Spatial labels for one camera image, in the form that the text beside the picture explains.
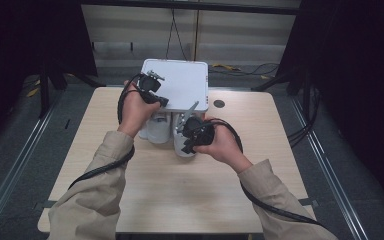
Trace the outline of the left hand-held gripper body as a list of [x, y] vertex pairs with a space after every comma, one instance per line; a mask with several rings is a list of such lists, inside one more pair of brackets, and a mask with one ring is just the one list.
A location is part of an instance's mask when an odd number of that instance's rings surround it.
[[158, 75], [153, 70], [149, 70], [146, 73], [141, 73], [138, 80], [138, 87], [146, 92], [152, 91], [156, 93], [161, 87], [160, 81], [164, 81], [165, 78]]

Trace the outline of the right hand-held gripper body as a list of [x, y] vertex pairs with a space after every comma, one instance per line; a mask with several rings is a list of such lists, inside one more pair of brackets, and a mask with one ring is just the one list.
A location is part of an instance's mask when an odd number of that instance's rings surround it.
[[210, 145], [214, 139], [213, 124], [208, 120], [202, 120], [194, 113], [198, 105], [199, 102], [195, 101], [175, 121], [175, 135], [180, 137], [183, 146]]

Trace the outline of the white sneaker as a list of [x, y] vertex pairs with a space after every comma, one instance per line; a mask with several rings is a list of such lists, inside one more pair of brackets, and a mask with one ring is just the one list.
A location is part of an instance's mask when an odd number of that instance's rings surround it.
[[154, 144], [163, 144], [170, 139], [171, 114], [166, 112], [154, 113], [139, 131], [141, 139]]
[[177, 124], [179, 120], [180, 114], [176, 113], [173, 115], [173, 144], [175, 153], [183, 158], [190, 158], [194, 156], [194, 153], [185, 153], [183, 148], [185, 147], [184, 142], [187, 140], [186, 137], [183, 136], [181, 132], [177, 131]]

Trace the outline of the white two-tier shoe rack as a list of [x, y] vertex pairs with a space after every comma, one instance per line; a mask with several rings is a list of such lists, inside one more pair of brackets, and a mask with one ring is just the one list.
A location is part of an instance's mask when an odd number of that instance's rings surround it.
[[161, 107], [158, 112], [171, 114], [171, 139], [174, 114], [186, 112], [195, 101], [198, 101], [199, 105], [195, 108], [194, 113], [205, 113], [208, 110], [208, 65], [205, 62], [146, 59], [140, 74], [149, 70], [153, 70], [165, 78], [164, 81], [160, 81], [161, 87], [156, 93], [141, 90], [138, 87], [139, 75], [137, 88], [139, 91], [152, 93], [169, 100], [167, 106]]

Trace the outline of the person's left hand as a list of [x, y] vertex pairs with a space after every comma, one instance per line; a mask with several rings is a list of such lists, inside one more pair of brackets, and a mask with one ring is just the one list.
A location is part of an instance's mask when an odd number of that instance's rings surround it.
[[134, 83], [125, 81], [124, 88], [128, 94], [123, 102], [122, 120], [118, 131], [134, 138], [151, 115], [160, 109], [160, 103], [147, 104], [144, 102], [136, 91]]

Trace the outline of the person's right hand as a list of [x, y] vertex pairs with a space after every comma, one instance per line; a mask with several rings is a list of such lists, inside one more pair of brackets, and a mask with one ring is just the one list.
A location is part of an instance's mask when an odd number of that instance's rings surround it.
[[195, 146], [194, 150], [227, 164], [237, 174], [250, 168], [252, 163], [240, 150], [233, 133], [220, 120], [212, 121], [216, 122], [213, 142], [210, 145]]

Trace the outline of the yellow tape piece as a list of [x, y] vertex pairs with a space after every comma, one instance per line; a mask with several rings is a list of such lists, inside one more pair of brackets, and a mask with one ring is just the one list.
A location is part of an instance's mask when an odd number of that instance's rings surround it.
[[225, 64], [212, 64], [211, 66], [213, 68], [223, 68], [223, 69], [226, 69], [228, 71], [237, 71], [237, 72], [241, 71], [241, 69], [238, 68], [238, 67], [234, 67], [234, 66], [230, 66], [230, 65], [225, 65]]
[[41, 80], [39, 79], [34, 83], [33, 88], [27, 93], [26, 97], [33, 97], [35, 94], [37, 94], [40, 89], [40, 84]]

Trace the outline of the black metal stand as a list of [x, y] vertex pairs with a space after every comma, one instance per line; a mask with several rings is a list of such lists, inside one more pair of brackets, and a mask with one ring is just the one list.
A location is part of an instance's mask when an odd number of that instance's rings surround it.
[[92, 80], [86, 74], [69, 65], [57, 61], [44, 62], [40, 67], [39, 74], [41, 92], [40, 118], [44, 117], [50, 110], [49, 83], [52, 83], [56, 90], [65, 90], [68, 86], [68, 82], [64, 77], [65, 74], [71, 74], [93, 88], [105, 87], [105, 84]]

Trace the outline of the grey tape strip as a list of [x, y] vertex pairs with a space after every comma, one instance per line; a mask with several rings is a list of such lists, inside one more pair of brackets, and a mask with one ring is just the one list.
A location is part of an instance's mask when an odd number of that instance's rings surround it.
[[51, 208], [54, 204], [55, 204], [55, 201], [51, 201], [51, 200], [46, 200], [46, 201], [43, 201], [43, 202], [37, 202], [34, 205], [33, 209], [37, 210], [37, 211], [40, 211], [40, 210], [43, 210], [45, 208]]
[[302, 206], [312, 206], [314, 208], [319, 206], [317, 200], [311, 198], [299, 199], [298, 201]]

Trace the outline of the metal floor rail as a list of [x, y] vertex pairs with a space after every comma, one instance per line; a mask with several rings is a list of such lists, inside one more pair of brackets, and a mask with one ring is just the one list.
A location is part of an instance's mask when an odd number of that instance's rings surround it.
[[302, 104], [297, 97], [291, 98], [291, 104], [303, 128], [300, 134], [300, 140], [303, 141], [304, 138], [307, 139], [354, 240], [369, 240], [362, 222], [340, 183], [316, 132], [310, 126], [310, 122], [304, 117]]
[[62, 92], [58, 93], [50, 107], [39, 118], [31, 134], [29, 135], [29, 138], [23, 145], [22, 150], [17, 155], [17, 158], [11, 166], [11, 169], [0, 185], [0, 214], [8, 202], [8, 199], [12, 194], [17, 182], [19, 181], [19, 178], [23, 173], [28, 161], [30, 160], [33, 151], [35, 150], [44, 131], [46, 130], [48, 123], [54, 114], [55, 108], [61, 101], [62, 95]]

